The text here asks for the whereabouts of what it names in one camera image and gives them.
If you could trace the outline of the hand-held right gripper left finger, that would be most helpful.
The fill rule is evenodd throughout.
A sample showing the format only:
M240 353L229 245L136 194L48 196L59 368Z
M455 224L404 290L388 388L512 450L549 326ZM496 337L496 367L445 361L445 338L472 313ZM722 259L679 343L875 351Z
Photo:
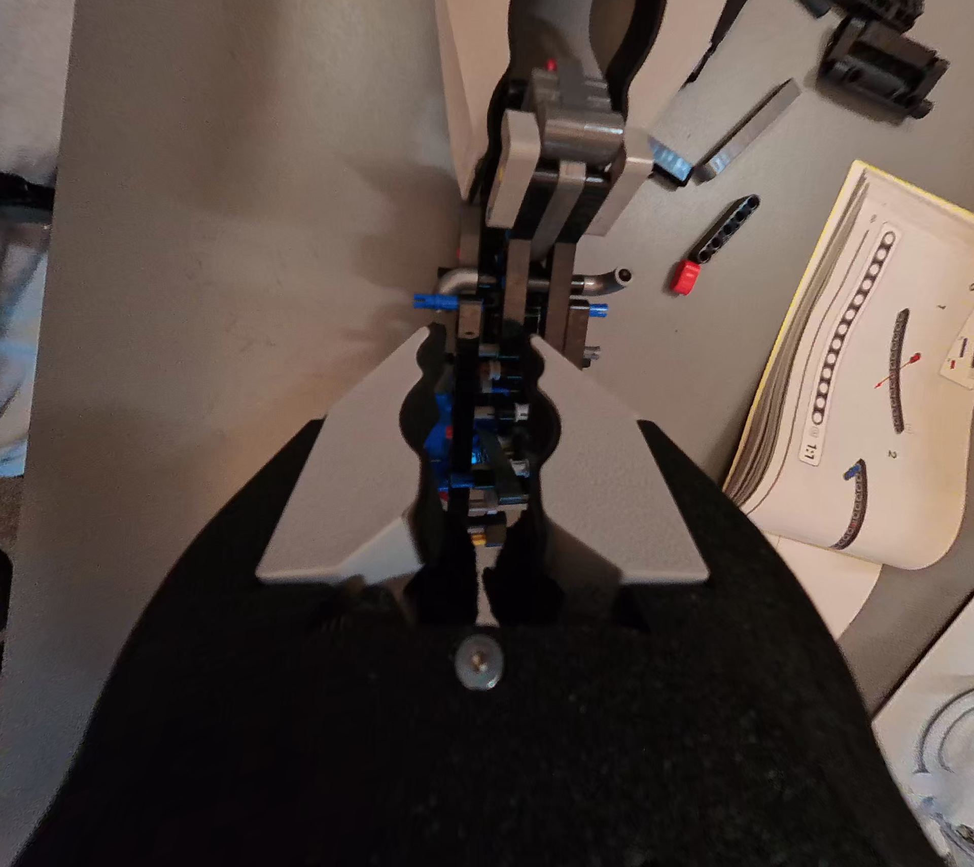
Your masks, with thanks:
M390 589L426 626L477 623L476 556L425 447L447 330L422 326L326 413L256 569L265 584Z

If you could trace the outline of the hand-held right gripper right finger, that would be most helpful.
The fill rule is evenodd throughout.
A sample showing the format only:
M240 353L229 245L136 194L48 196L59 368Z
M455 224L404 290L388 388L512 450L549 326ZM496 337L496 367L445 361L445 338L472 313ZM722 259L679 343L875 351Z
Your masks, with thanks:
M633 588L709 568L636 414L545 340L524 346L528 502L487 569L502 627L607 621Z

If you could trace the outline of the black blue lego vehicle chassis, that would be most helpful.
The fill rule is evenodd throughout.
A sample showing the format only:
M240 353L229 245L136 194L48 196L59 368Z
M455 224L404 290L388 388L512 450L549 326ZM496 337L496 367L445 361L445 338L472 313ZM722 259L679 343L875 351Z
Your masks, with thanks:
M425 442L441 504L460 512L473 546L498 548L528 507L538 454L525 344L541 337L582 368L598 356L586 349L589 321L607 315L604 298L632 274L578 273L578 244L608 234L654 158L606 81L568 59L508 81L491 114L473 186L479 216L461 233L456 266L414 305L455 316Z

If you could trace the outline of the grey lego panel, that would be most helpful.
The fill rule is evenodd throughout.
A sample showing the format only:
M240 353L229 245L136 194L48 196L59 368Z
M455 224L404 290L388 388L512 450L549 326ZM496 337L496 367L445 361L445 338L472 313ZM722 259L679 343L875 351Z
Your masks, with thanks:
M726 172L748 148L773 128L801 94L802 87L795 78L780 84L693 167L691 180L697 184L706 183Z

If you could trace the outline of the black lego panel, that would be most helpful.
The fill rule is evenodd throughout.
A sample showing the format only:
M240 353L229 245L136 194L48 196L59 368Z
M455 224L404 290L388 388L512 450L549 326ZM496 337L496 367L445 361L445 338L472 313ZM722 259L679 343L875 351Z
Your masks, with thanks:
M648 143L652 161L651 176L674 188L686 187L694 164L653 135L649 136Z

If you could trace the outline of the short black lego beam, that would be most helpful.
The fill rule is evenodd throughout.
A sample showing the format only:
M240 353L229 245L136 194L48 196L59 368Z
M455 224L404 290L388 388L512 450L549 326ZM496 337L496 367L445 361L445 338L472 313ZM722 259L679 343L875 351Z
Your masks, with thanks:
M748 195L729 204L688 251L687 260L699 266L709 262L737 234L760 205L761 198L757 194Z

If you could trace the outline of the open lego instruction booklet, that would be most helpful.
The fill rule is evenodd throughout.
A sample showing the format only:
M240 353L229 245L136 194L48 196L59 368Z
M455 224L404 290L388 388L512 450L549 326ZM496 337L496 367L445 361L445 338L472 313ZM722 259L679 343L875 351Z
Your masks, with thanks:
M972 213L853 162L724 482L835 638L884 568L924 569L956 541L972 326Z

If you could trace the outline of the black lego frame block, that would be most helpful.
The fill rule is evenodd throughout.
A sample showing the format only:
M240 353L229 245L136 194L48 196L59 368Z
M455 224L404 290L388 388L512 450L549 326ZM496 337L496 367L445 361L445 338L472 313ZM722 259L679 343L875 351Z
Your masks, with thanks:
M847 17L831 36L817 76L900 119L920 120L931 111L930 94L950 66L935 50L882 22Z

